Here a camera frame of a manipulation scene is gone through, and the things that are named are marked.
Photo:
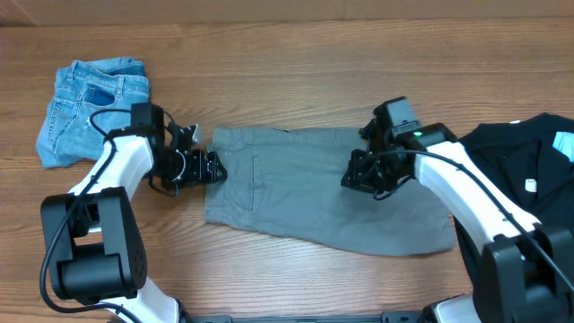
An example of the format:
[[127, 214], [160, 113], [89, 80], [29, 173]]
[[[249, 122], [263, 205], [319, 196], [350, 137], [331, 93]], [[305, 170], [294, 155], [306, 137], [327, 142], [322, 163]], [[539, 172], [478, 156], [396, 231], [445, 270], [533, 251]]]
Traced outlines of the grey cotton shorts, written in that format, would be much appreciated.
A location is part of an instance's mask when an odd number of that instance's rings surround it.
[[228, 177], [208, 186], [205, 219], [374, 256], [454, 248], [448, 209], [417, 181], [383, 201], [342, 186], [364, 145], [350, 128], [217, 128], [212, 148]]

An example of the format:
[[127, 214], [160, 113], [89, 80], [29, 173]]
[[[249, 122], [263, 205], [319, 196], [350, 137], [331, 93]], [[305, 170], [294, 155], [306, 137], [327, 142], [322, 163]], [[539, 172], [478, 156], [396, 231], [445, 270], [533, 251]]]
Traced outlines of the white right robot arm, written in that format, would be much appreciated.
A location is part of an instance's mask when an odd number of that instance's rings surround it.
[[361, 129], [364, 150], [351, 154], [344, 187], [380, 201], [409, 179], [434, 193], [478, 253], [470, 294], [421, 312], [389, 312], [384, 322], [571, 322], [573, 237], [543, 225], [509, 200], [474, 165], [443, 124], [424, 126], [406, 97], [387, 100]]

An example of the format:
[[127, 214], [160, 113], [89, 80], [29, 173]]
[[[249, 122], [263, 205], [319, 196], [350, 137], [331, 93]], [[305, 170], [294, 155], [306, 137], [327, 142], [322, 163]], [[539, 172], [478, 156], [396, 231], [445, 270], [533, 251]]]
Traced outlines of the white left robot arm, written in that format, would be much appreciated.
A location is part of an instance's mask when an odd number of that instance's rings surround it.
[[182, 127], [151, 102], [127, 114], [127, 127], [96, 129], [103, 153], [88, 175], [41, 204], [40, 296], [65, 314], [108, 310], [122, 322], [189, 322], [182, 302], [148, 276], [131, 199], [144, 179], [159, 179], [158, 192], [175, 197], [182, 188], [224, 181], [227, 171], [217, 153], [199, 148], [199, 125]]

